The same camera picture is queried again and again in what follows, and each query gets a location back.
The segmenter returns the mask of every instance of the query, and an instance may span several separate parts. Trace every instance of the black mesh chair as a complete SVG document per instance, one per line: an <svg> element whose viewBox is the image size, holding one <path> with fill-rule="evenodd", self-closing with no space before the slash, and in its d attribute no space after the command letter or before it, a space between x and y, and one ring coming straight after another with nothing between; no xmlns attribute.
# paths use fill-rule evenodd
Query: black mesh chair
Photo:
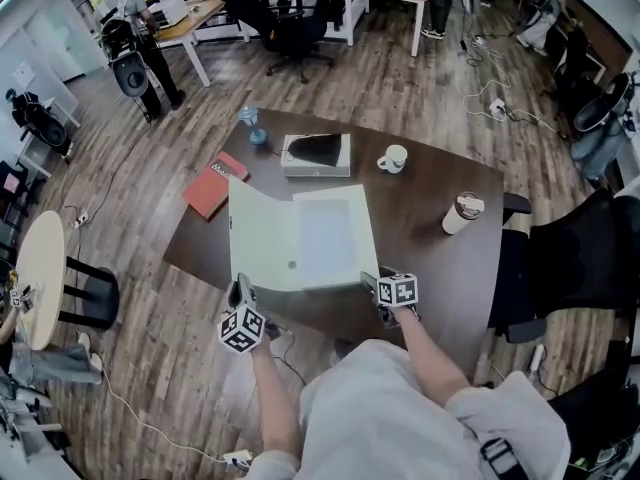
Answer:
<svg viewBox="0 0 640 480"><path fill-rule="evenodd" d="M640 201L606 190L529 236L503 230L489 327L524 343L541 337L558 309L634 310L639 230Z"/></svg>
<svg viewBox="0 0 640 480"><path fill-rule="evenodd" d="M284 57L269 66L267 76L271 76L274 69L293 62L300 69L300 81L306 84L309 80L304 76L305 59L316 58L326 61L329 67L333 66L333 58L316 53L317 43L327 31L327 22L321 16L304 16L302 0L296 0L295 11L289 12L289 8L284 8L280 14L269 9L263 0L223 1L231 16L258 31L266 50Z"/></svg>

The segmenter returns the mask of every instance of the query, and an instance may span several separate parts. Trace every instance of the white mug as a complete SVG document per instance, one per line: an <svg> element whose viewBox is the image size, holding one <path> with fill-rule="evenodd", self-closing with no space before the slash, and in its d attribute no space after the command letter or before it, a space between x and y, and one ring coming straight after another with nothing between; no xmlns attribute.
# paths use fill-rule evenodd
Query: white mug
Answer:
<svg viewBox="0 0 640 480"><path fill-rule="evenodd" d="M399 173L407 163L407 150L402 146L393 144L387 148L385 155L378 158L378 167L391 174Z"/></svg>

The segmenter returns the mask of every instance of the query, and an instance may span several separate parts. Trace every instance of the speaker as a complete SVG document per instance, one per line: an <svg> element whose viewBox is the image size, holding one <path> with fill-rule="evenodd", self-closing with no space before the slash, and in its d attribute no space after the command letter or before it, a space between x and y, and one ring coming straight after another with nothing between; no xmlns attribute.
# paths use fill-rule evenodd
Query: speaker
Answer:
<svg viewBox="0 0 640 480"><path fill-rule="evenodd" d="M122 92L130 98L139 98L149 87L144 62L138 52L126 53L114 60L113 74Z"/></svg>

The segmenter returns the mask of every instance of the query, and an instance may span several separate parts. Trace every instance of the black strap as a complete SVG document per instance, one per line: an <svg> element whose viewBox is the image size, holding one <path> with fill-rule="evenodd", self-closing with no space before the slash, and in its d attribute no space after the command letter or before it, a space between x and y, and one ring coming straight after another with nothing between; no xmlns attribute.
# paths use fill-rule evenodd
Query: black strap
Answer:
<svg viewBox="0 0 640 480"><path fill-rule="evenodd" d="M480 448L482 458L500 480L527 480L527 474L518 462L511 445L501 437L487 441Z"/></svg>

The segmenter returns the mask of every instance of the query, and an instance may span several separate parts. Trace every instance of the red book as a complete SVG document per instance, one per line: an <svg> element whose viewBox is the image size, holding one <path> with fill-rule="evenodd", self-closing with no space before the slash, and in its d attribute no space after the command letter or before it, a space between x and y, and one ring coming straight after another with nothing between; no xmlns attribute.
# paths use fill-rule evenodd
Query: red book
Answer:
<svg viewBox="0 0 640 480"><path fill-rule="evenodd" d="M187 187L182 197L195 211L210 220L229 197L229 176L244 181L249 177L249 171L240 162L221 151Z"/></svg>

